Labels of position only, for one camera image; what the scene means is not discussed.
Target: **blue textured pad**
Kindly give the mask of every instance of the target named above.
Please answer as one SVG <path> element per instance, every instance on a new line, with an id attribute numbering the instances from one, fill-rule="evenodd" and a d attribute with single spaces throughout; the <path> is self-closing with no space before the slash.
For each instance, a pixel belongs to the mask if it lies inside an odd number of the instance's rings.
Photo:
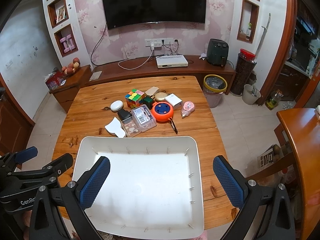
<path id="1" fill-rule="evenodd" d="M 31 160 L 32 158 L 36 157 L 38 155 L 38 149 L 34 146 L 25 149 L 19 153 L 16 154 L 14 161 L 18 164 L 23 164 L 28 160 Z"/>
<path id="2" fill-rule="evenodd" d="M 243 190 L 218 157 L 215 157 L 213 160 L 213 171 L 226 192 L 231 204 L 234 207 L 241 209 L 244 205 Z"/>
<path id="3" fill-rule="evenodd" d="M 109 172 L 110 161 L 105 158 L 80 192 L 79 204 L 82 210 L 92 206 Z"/>

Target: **pink dumbbell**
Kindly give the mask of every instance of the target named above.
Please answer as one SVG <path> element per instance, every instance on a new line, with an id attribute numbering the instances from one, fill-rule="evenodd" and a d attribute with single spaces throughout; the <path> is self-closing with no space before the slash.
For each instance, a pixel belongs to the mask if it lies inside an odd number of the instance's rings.
<path id="1" fill-rule="evenodd" d="M 67 53 L 68 51 L 70 51 L 70 48 L 68 47 L 68 44 L 67 44 L 67 38 L 66 38 L 66 37 L 63 37 L 63 38 L 60 40 L 60 42 L 63 43 L 64 53 Z"/>
<path id="2" fill-rule="evenodd" d="M 70 48 L 70 50 L 73 50 L 73 49 L 76 48 L 76 46 L 73 44 L 73 39 L 72 39 L 71 34 L 69 34 L 69 35 L 67 36 L 67 41 L 69 41 L 69 44 L 70 44 L 69 48 Z"/>

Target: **trash can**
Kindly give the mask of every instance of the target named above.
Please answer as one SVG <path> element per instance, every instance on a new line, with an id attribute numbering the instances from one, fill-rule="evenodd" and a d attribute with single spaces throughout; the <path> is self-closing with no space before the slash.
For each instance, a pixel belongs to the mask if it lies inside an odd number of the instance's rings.
<path id="1" fill-rule="evenodd" d="M 242 95 L 243 87 L 246 84 L 256 64 L 256 62 L 252 62 L 251 60 L 245 59 L 243 54 L 238 54 L 238 61 L 236 64 L 236 76 L 230 89 L 230 92 L 233 95 Z"/>
<path id="2" fill-rule="evenodd" d="M 218 75 L 206 75 L 203 79 L 203 94 L 207 99 L 210 108 L 215 108 L 227 90 L 227 82 Z"/>
<path id="3" fill-rule="evenodd" d="M 243 89 L 243 94 L 242 94 L 242 100 L 247 104 L 247 105 L 253 105 L 255 101 L 258 100 L 258 98 L 261 97 L 261 94 L 259 90 L 255 92 L 255 94 L 252 93 L 253 86 L 251 85 L 244 85 Z"/>

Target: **television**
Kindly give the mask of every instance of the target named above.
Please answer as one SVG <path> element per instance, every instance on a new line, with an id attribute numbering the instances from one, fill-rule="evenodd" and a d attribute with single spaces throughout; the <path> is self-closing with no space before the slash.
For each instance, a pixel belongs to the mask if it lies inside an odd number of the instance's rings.
<path id="1" fill-rule="evenodd" d="M 159 22 L 205 22 L 206 0 L 102 0 L 108 29 Z"/>

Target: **pink wallpaper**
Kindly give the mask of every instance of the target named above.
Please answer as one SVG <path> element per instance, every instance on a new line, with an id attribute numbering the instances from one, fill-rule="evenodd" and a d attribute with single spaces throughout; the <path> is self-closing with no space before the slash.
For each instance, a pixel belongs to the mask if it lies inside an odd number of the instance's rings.
<path id="1" fill-rule="evenodd" d="M 106 24 L 102 0 L 75 0 L 78 20 L 89 56 L 103 34 Z M 229 41 L 234 0 L 207 0 L 205 24 L 159 23 L 140 24 L 106 30 L 93 54 L 95 64 L 127 58 L 148 57 L 150 47 L 145 39 L 174 38 L 179 41 L 180 54 L 200 55 L 206 52 L 211 38 Z M 155 55 L 170 52 L 155 48 Z"/>

